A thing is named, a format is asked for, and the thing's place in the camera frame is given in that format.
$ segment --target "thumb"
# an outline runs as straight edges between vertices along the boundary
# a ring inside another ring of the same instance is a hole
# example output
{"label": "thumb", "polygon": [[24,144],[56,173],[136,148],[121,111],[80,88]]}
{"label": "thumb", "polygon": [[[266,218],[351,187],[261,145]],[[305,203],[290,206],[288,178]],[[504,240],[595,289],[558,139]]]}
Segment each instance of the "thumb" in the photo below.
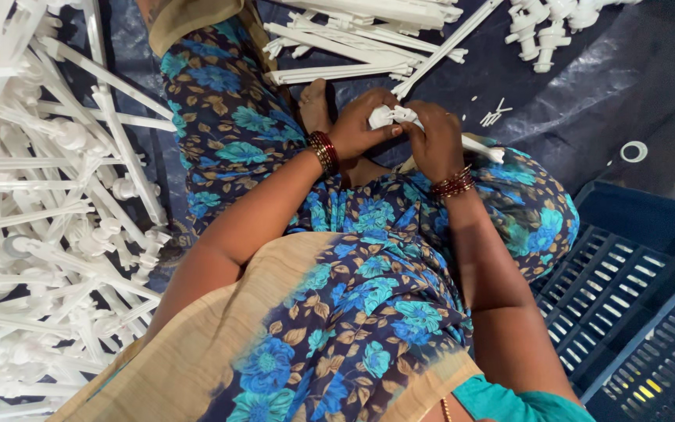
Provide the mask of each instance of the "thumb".
{"label": "thumb", "polygon": [[387,125],[369,131],[369,137],[372,140],[372,144],[377,145],[388,139],[395,138],[401,133],[403,133],[403,128],[400,125]]}
{"label": "thumb", "polygon": [[403,131],[408,134],[411,148],[417,152],[423,151],[426,147],[426,134],[424,131],[411,122],[402,122],[400,123],[400,126],[402,126]]}

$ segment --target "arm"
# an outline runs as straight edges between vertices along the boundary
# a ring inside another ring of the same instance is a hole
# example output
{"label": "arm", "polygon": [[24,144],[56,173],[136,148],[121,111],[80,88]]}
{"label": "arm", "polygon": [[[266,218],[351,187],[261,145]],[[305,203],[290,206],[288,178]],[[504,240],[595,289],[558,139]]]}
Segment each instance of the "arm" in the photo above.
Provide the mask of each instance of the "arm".
{"label": "arm", "polygon": [[[366,119],[380,104],[394,106],[397,100],[386,89],[372,89],[345,107],[329,135],[340,158],[359,156],[400,133],[397,125],[368,130]],[[145,344],[187,305],[235,283],[254,253],[283,235],[322,172],[316,153],[307,148],[223,211],[174,272],[145,334]]]}
{"label": "arm", "polygon": [[[460,124],[436,104],[408,104],[426,133],[413,124],[413,156],[431,182],[464,168]],[[571,400],[575,396],[525,279],[491,223],[475,190],[445,199],[455,258],[465,302],[473,318],[475,362],[486,379],[515,393],[545,391]]]}

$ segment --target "plastic ring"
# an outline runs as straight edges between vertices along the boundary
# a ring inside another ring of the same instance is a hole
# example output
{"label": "plastic ring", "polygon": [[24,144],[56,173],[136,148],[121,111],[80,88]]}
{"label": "plastic ring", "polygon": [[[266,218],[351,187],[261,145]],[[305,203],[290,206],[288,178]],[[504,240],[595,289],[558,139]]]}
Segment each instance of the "plastic ring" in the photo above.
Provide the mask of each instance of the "plastic ring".
{"label": "plastic ring", "polygon": [[[636,147],[640,150],[640,154],[634,158],[626,158],[624,151],[627,147]],[[629,142],[625,143],[623,147],[621,147],[620,155],[621,158],[628,163],[638,163],[647,157],[647,145],[640,142],[639,140],[630,140]]]}

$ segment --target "floor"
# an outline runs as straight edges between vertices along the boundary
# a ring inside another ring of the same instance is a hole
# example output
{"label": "floor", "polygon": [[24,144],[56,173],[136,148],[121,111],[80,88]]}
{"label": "floor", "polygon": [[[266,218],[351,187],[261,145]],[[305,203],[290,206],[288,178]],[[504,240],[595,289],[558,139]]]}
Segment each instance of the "floor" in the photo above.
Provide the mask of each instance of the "floor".
{"label": "floor", "polygon": [[[460,0],[462,20],[483,0]],[[287,10],[258,0],[265,22],[287,21]],[[408,99],[435,101],[458,116],[466,115],[464,130],[490,136],[537,159],[576,194],[593,179],[637,188],[675,199],[675,1],[646,0],[640,5],[605,7],[598,23],[572,36],[571,46],[554,54],[554,68],[546,74],[532,72],[520,61],[519,45],[505,45],[509,34],[506,4],[499,7],[471,37],[461,44],[470,53],[464,64],[444,61],[429,73]],[[146,94],[164,101],[159,58],[147,45],[145,25],[131,0],[101,0],[104,33],[107,36],[109,69]],[[65,22],[59,37],[89,56],[81,12],[64,7]],[[451,34],[457,25],[448,25]],[[443,42],[437,34],[428,41]],[[348,64],[349,60],[314,52],[300,59],[282,57],[281,68]],[[78,98],[94,107],[90,77],[69,63],[62,65]],[[334,82],[334,97],[340,109],[358,93],[373,86],[392,87],[387,77]],[[298,94],[302,86],[292,87]],[[514,110],[489,128],[479,122],[496,109]],[[153,113],[131,98],[116,93],[119,111],[140,116]],[[163,188],[161,199],[172,220],[174,238],[164,248],[163,264],[153,274],[149,287],[163,291],[183,251],[193,243],[189,233],[184,194],[184,169],[169,132],[128,127],[137,150],[145,153],[145,171]],[[619,158],[629,140],[641,140],[650,154],[637,164]],[[402,140],[372,151],[376,161],[393,165],[409,156]],[[139,202],[138,223],[149,227]]]}

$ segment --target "gold chain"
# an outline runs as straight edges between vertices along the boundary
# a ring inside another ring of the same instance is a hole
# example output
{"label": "gold chain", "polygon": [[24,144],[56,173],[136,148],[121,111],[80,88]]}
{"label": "gold chain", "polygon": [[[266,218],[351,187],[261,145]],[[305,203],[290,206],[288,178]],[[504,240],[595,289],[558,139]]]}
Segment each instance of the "gold chain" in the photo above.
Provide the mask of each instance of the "gold chain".
{"label": "gold chain", "polygon": [[447,406],[447,398],[442,397],[442,410],[444,410],[445,422],[452,422],[452,416],[449,415],[449,407]]}

